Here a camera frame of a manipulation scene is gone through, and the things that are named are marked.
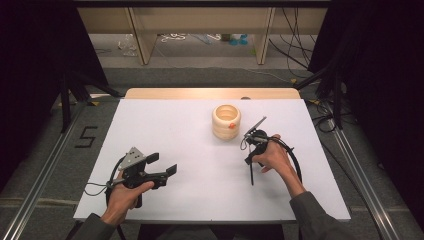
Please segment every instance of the gray sleeve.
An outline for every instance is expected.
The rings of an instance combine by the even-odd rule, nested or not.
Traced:
[[[294,197],[290,205],[304,239],[356,239],[345,225],[324,211],[312,193]]]
[[[103,240],[110,239],[115,227],[104,223],[99,216],[92,213],[72,238],[73,240]]]

